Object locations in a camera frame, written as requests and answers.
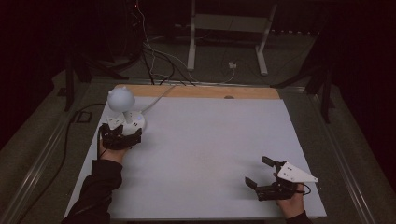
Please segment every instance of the table leg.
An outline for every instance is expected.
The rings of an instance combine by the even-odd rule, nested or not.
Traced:
[[[193,71],[195,64],[195,0],[191,0],[191,39],[187,70]]]
[[[270,15],[268,17],[268,22],[265,26],[264,33],[262,34],[262,42],[260,43],[260,45],[256,46],[257,61],[260,67],[260,74],[262,74],[262,76],[268,75],[267,65],[265,64],[264,55],[262,54],[262,52],[264,50],[265,42],[267,41],[268,35],[271,31],[271,24],[275,16],[276,7],[277,4],[274,4],[272,6]]]

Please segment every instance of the white stand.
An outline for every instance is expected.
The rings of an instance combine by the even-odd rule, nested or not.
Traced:
[[[271,25],[275,16],[276,7],[277,4],[272,6],[268,18],[207,15],[195,14],[195,0],[191,0],[191,40],[187,69],[189,71],[193,71],[195,66],[195,29],[231,30],[262,33],[262,42],[256,47],[256,54],[260,67],[260,73],[263,76],[267,76],[268,70],[262,52],[264,50],[265,42],[271,31]]]

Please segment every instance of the white table surface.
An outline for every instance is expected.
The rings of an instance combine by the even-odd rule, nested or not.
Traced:
[[[134,109],[154,99],[136,97]],[[98,127],[106,116],[117,115],[107,105]],[[259,186],[276,181],[275,168],[262,163],[262,156],[310,173],[282,100],[163,97],[145,118],[142,143],[124,158],[123,182],[113,192],[109,213],[114,219],[282,217],[274,201],[257,200],[245,176]],[[96,135],[66,214],[95,159]],[[312,189],[304,196],[308,216],[325,217],[316,185],[307,185]]]

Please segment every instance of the wire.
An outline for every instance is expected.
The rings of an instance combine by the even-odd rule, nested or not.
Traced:
[[[40,200],[40,198],[44,195],[44,193],[50,188],[58,174],[61,172],[62,168],[64,167],[64,163],[66,161],[66,156],[67,156],[67,142],[68,142],[68,134],[70,130],[70,125],[75,121],[75,118],[79,113],[81,113],[84,109],[95,106],[95,105],[105,105],[105,104],[92,104],[92,105],[87,105],[81,108],[80,110],[76,111],[73,117],[69,120],[67,127],[66,127],[66,134],[65,134],[65,139],[64,139],[64,153],[62,157],[61,164],[59,165],[58,169],[55,172],[55,175],[52,177],[52,179],[49,181],[46,187],[38,194],[38,196],[33,200],[33,202],[27,207],[26,211],[23,213],[23,215],[20,217],[17,223],[21,223],[23,219],[26,217],[26,215],[30,212],[30,210],[35,206],[35,204]]]
[[[141,114],[144,114],[147,110],[149,110],[152,106],[154,106],[155,104],[157,104],[157,102],[163,98],[163,96],[169,92],[170,90],[172,90],[175,86],[171,86],[170,88],[168,88],[167,90],[165,90],[163,92],[163,94],[161,94],[155,101],[153,101],[150,105],[146,106],[144,109],[142,109],[141,111],[139,111]]]
[[[149,71],[149,64],[148,64],[148,61],[146,59],[145,52],[142,52],[142,58],[143,58],[143,61],[144,61],[144,65],[146,66],[146,69],[148,70],[148,76],[149,76],[149,79],[151,80],[151,85],[155,85],[154,79],[152,77],[152,74]]]
[[[303,195],[311,193],[311,188],[309,188],[306,184],[303,184],[303,185],[309,189],[309,191],[307,193],[303,193]]]
[[[151,52],[152,52],[151,55],[152,55],[152,57],[153,57],[149,72],[152,74],[152,70],[153,70],[153,67],[154,67],[154,62],[155,62],[155,59],[156,59],[155,54],[154,54],[155,52],[159,52],[159,53],[161,53],[161,54],[163,54],[163,55],[167,55],[167,56],[170,56],[170,57],[172,57],[172,58],[175,58],[175,59],[178,60],[181,64],[183,64],[184,67],[185,67],[186,69],[188,69],[187,65],[184,64],[178,57],[176,57],[176,56],[174,56],[174,55],[171,55],[171,54],[168,54],[168,53],[165,53],[165,52],[162,52],[162,51],[159,51],[159,50],[154,49],[154,48],[151,47],[151,45],[150,45],[150,43],[149,43],[148,35],[147,35],[147,33],[146,33],[146,28],[145,28],[145,20],[146,20],[146,17],[145,17],[145,15],[143,14],[143,12],[140,10],[139,1],[138,1],[138,0],[136,0],[136,5],[137,5],[137,10],[139,11],[139,13],[140,13],[140,15],[142,16],[142,19],[143,19],[143,20],[142,20],[142,23],[143,23],[143,32],[144,32],[144,34],[145,34],[146,42],[147,42],[147,44],[144,43],[144,45],[146,45],[146,46],[151,50]],[[190,77],[193,81],[200,83],[200,81],[196,80],[195,78],[193,78],[193,77],[191,76],[191,74],[190,74],[189,71],[187,71],[187,73],[189,74],[189,77]]]
[[[190,80],[188,80],[188,79],[183,75],[183,73],[180,71],[180,69],[179,69],[174,63],[172,63],[172,61],[167,57],[168,54],[163,53],[163,52],[161,52],[161,51],[158,51],[158,50],[156,50],[156,49],[153,49],[153,50],[154,50],[155,53],[158,53],[158,54],[160,54],[161,56],[163,56],[163,58],[159,57],[160,59],[166,60],[166,61],[168,61],[170,64],[172,64],[173,69],[176,69],[176,70],[180,73],[180,75],[181,75],[186,81],[190,82],[190,84],[191,84],[192,86],[195,86],[195,84],[192,83]]]
[[[153,77],[153,76],[155,76],[155,77],[161,77],[161,78],[169,78],[169,77],[171,77],[172,75],[174,75],[175,74],[175,65],[170,61],[170,59],[168,58],[168,57],[158,57],[158,58],[160,58],[160,59],[162,59],[162,60],[165,60],[165,61],[168,61],[171,65],[172,65],[172,73],[171,73],[171,75],[169,75],[169,76],[166,76],[166,75],[160,75],[160,74],[152,74],[152,73],[150,73],[150,72],[148,72],[149,73],[149,75],[151,76],[151,77]]]
[[[178,57],[176,57],[176,56],[174,56],[174,55],[172,55],[172,54],[168,54],[168,53],[162,52],[162,51],[157,50],[157,49],[151,48],[151,50],[153,50],[153,52],[161,53],[161,54],[163,54],[163,55],[166,55],[166,56],[169,56],[169,57],[172,57],[172,58],[176,59],[178,62],[180,62],[181,64],[183,64],[183,66],[187,69],[187,65],[184,64]],[[193,77],[191,76],[191,73],[190,73],[188,70],[187,70],[187,74],[189,75],[189,77],[190,77],[193,81],[195,81],[195,82],[197,82],[197,83],[201,83],[201,82],[198,81],[197,79],[193,78]]]
[[[102,126],[99,127],[98,133],[96,135],[96,158],[97,158],[97,160],[100,160],[102,158],[103,154],[105,154],[105,152],[107,151],[107,148],[105,148],[105,150],[101,154],[99,154],[100,145],[101,145],[100,144],[101,133],[102,133]]]
[[[230,79],[228,79],[227,81],[220,82],[220,83],[218,83],[218,85],[225,84],[225,83],[233,80],[233,78],[235,77],[235,69],[236,69],[236,67],[233,68],[233,75],[230,77]]]

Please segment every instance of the white sphere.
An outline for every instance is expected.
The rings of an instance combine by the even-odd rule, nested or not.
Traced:
[[[134,105],[134,95],[126,88],[115,88],[107,96],[108,106],[116,112],[125,112]]]

